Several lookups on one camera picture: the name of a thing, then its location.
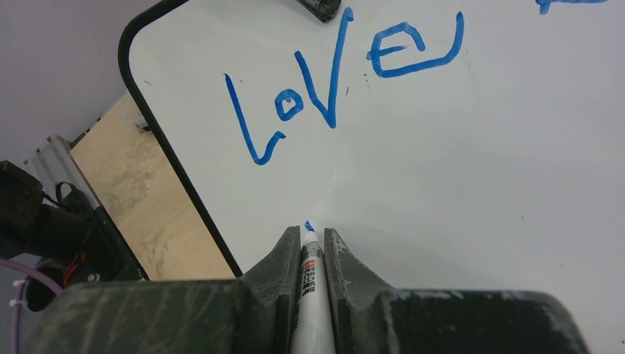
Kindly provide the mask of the black framed whiteboard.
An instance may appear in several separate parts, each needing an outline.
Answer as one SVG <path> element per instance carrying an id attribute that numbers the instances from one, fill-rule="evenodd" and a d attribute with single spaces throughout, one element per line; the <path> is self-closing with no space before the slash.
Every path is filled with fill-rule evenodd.
<path id="1" fill-rule="evenodd" d="M 235 274 L 310 223 L 397 288 L 545 292 L 624 351 L 622 1 L 160 1 L 118 62 Z"/>

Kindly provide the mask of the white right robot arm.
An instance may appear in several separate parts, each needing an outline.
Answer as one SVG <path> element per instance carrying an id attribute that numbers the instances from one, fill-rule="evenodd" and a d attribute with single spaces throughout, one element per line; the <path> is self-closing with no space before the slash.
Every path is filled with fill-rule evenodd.
<path id="1" fill-rule="evenodd" d="M 533 291 L 397 289 L 334 229 L 290 226 L 235 280 L 149 282 L 101 208 L 1 163 L 1 264 L 44 312 L 28 353 L 588 353 Z"/>

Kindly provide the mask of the white blue whiteboard marker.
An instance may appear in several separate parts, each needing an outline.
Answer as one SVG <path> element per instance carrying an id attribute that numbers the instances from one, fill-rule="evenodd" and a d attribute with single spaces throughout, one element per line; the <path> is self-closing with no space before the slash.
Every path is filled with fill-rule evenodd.
<path id="1" fill-rule="evenodd" d="M 335 353 L 327 273 L 321 239 L 310 222 L 301 240 L 297 317 L 291 353 Z"/>

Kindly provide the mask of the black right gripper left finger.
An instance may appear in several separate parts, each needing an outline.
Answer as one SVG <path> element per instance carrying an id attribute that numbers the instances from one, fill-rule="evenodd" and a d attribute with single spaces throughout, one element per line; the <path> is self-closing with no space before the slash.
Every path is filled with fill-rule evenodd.
<path id="1" fill-rule="evenodd" d="M 300 234 L 231 280 L 74 285 L 47 308 L 26 353 L 288 353 Z"/>

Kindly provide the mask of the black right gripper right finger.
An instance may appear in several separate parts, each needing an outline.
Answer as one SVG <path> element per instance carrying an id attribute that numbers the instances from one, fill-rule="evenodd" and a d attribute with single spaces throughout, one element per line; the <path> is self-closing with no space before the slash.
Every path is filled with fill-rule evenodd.
<path id="1" fill-rule="evenodd" d="M 324 231 L 339 353 L 588 353 L 573 317 L 535 291 L 398 289 Z"/>

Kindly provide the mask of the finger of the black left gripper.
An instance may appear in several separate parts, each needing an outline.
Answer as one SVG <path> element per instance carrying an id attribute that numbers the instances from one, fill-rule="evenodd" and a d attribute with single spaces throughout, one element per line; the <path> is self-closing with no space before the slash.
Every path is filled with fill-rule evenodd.
<path id="1" fill-rule="evenodd" d="M 338 11 L 341 0 L 298 0 L 319 21 L 328 22 Z"/>

